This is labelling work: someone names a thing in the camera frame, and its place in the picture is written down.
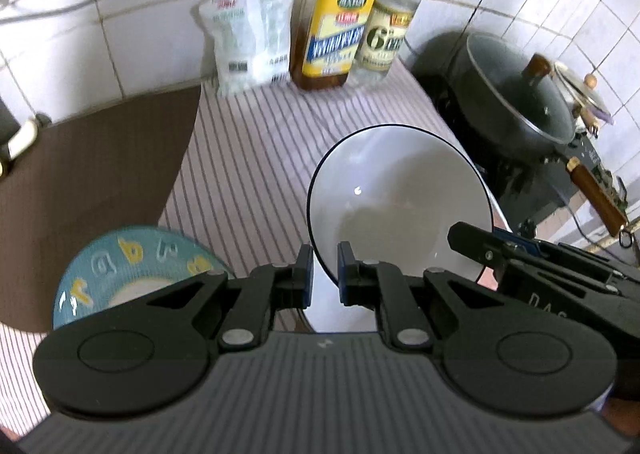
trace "frying pan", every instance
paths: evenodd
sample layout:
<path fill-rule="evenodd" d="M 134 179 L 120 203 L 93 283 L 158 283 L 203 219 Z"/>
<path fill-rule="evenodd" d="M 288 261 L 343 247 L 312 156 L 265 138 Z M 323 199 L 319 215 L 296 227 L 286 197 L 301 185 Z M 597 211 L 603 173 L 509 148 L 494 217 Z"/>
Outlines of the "frying pan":
<path fill-rule="evenodd" d="M 572 182 L 591 202 L 612 236 L 626 217 L 566 146 L 575 137 L 575 119 L 557 85 L 551 63 L 530 59 L 496 37 L 470 34 L 450 68 L 450 84 L 468 123 L 498 153 L 529 165 L 563 161 Z"/>

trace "striped tablecloth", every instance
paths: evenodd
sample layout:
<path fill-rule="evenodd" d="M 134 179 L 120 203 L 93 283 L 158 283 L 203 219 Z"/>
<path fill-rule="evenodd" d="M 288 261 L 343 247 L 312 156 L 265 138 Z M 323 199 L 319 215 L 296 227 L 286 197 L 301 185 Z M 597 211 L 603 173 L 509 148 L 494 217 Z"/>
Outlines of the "striped tablecloth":
<path fill-rule="evenodd" d="M 239 277 L 290 262 L 308 241 L 306 190 L 316 165 L 341 138 L 381 123 L 430 130 L 460 148 L 399 62 L 373 88 L 304 93 L 282 84 L 217 98 L 204 84 L 159 225 L 207 246 Z M 293 313 L 279 313 L 276 325 L 293 329 Z M 31 369 L 43 336 L 0 324 L 0 424 L 19 435 L 48 413 Z"/>

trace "cooking oil bottle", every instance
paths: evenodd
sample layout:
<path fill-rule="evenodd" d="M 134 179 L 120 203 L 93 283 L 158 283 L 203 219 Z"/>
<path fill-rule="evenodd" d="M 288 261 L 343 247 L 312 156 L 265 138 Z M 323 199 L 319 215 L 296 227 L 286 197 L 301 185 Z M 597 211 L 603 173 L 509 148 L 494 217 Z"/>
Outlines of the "cooking oil bottle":
<path fill-rule="evenodd" d="M 375 0 L 356 52 L 350 83 L 370 84 L 391 68 L 421 0 Z"/>
<path fill-rule="evenodd" d="M 305 90 L 344 84 L 374 0 L 304 0 L 289 70 Z"/>

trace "wooden handle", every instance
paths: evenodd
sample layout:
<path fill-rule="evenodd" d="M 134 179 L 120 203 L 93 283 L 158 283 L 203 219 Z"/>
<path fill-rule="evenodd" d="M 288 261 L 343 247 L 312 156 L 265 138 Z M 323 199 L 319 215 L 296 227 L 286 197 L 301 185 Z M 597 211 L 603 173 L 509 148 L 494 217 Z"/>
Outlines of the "wooden handle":
<path fill-rule="evenodd" d="M 531 57 L 527 67 L 524 68 L 522 74 L 526 78 L 542 78 L 548 75 L 551 72 L 551 69 L 551 62 L 549 62 L 548 58 L 540 53 L 535 53 Z"/>
<path fill-rule="evenodd" d="M 580 117 L 582 118 L 585 127 L 587 127 L 587 130 L 597 138 L 598 132 L 600 132 L 600 123 L 598 122 L 598 118 L 593 116 L 591 111 L 584 107 L 580 109 Z"/>
<path fill-rule="evenodd" d="M 593 208 L 598 212 L 602 222 L 609 230 L 612 237 L 617 237 L 626 225 L 626 217 L 606 193 L 603 192 L 600 185 L 593 177 L 587 167 L 585 167 L 578 158 L 571 158 L 566 164 L 566 170 L 569 172 L 572 183 L 577 186 L 586 196 Z"/>

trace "salt bag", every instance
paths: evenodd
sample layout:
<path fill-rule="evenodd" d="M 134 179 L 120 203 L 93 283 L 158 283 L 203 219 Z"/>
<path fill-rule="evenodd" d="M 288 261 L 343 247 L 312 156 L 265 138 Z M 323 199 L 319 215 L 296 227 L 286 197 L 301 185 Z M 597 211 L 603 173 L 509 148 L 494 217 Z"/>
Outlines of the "salt bag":
<path fill-rule="evenodd" d="M 205 0 L 202 24 L 214 39 L 218 93 L 229 96 L 289 78 L 293 0 Z"/>

